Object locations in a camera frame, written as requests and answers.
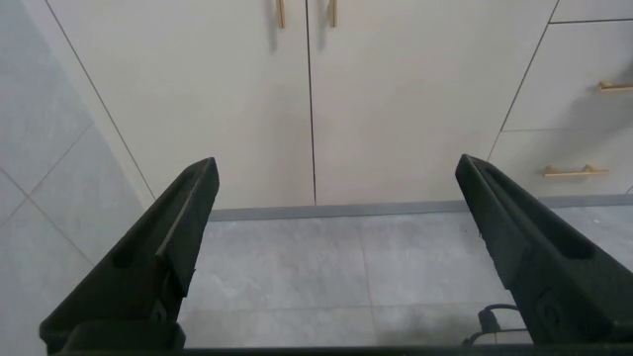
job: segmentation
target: cabinet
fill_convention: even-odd
[[[314,203],[305,1],[49,4],[154,195],[214,156],[218,209]]]
[[[308,2],[316,202],[462,199],[556,1]]]
[[[595,86],[633,82],[633,22],[548,28],[556,3],[49,0],[154,195],[214,156],[218,209],[462,199],[463,153],[536,195],[626,191],[631,94]],[[585,3],[554,21],[629,8]],[[612,175],[537,173],[587,163]]]
[[[633,184],[631,142],[633,128],[505,132],[490,163],[537,197],[624,194]],[[608,174],[543,176],[547,166],[568,173],[587,164]]]
[[[550,25],[503,129],[633,125],[633,91],[598,90],[601,81],[633,88],[631,44],[633,21]]]

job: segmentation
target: drawer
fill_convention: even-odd
[[[631,0],[561,0],[552,22],[633,19]]]
[[[501,133],[489,160],[537,197],[624,194],[633,184],[633,128],[617,131],[537,131]],[[544,177],[582,171],[587,165],[606,175]]]
[[[633,91],[600,81],[633,86],[633,21],[550,25],[503,130],[631,126]]]

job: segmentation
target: cabinet handle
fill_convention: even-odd
[[[284,9],[284,0],[277,0],[277,26],[280,29],[286,28],[286,9]]]
[[[597,169],[590,164],[586,164],[580,171],[560,171],[551,165],[545,167],[543,177],[575,177],[575,176],[591,176],[591,175],[607,175],[608,169]]]
[[[338,21],[338,15],[336,14],[336,0],[329,0],[329,26],[334,28],[336,27],[336,22]]]
[[[614,85],[608,80],[600,81],[597,89],[600,93],[620,93],[625,91],[633,91],[633,84]]]

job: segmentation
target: baseboard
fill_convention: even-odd
[[[549,208],[633,205],[633,194],[546,197],[541,198],[540,200]],[[212,211],[209,216],[209,221],[226,222],[244,220],[363,217],[467,211],[468,207],[466,206],[466,202],[463,200],[393,204],[358,204],[345,206],[225,209]]]

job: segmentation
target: tile wall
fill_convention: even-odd
[[[0,349],[40,322],[142,207],[20,0],[0,1]]]

